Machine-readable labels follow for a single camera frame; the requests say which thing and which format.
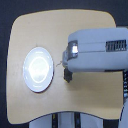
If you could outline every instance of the white plate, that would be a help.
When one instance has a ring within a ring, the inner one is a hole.
[[[23,65],[23,77],[34,92],[41,92],[49,86],[53,77],[53,61],[46,49],[36,47],[28,53]]]

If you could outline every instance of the gray device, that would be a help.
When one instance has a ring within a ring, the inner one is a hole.
[[[63,52],[64,79],[75,72],[105,72],[128,69],[128,29],[83,29],[69,35]]]

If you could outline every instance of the dark background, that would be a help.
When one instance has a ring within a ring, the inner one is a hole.
[[[0,0],[0,128],[28,128],[28,124],[11,125],[7,120],[6,67],[12,24],[20,15],[55,9],[106,11],[117,26],[128,26],[128,0]],[[105,128],[117,126],[117,120],[104,120]]]

